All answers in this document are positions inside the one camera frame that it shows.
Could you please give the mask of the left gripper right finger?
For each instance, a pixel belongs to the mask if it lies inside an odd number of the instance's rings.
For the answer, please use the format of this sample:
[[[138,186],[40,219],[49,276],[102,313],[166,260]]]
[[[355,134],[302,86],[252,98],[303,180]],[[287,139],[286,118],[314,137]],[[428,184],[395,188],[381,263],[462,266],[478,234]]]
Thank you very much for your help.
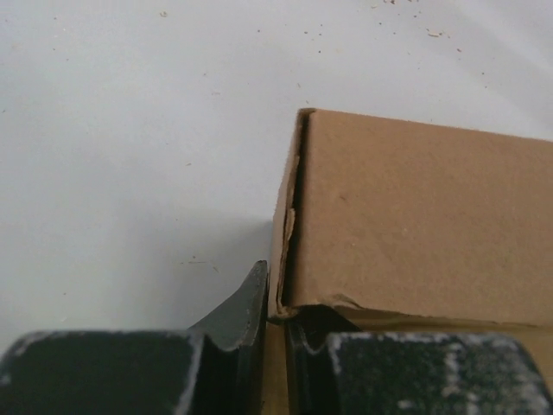
[[[550,414],[530,337],[397,324],[360,327],[325,306],[285,324],[293,414]]]

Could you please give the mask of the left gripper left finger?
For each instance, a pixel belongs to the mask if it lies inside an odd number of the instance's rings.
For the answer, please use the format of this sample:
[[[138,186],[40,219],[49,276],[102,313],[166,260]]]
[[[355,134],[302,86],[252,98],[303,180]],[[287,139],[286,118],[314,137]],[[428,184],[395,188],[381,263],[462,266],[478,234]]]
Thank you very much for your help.
[[[188,329],[49,330],[1,359],[4,414],[258,414],[268,266]]]

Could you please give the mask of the brown cardboard box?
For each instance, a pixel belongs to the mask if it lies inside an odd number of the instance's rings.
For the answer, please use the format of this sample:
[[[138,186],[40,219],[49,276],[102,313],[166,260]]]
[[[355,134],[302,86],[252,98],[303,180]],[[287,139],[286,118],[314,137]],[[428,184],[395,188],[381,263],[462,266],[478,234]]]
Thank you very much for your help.
[[[322,109],[297,113],[268,315],[530,337],[552,391],[552,144]]]

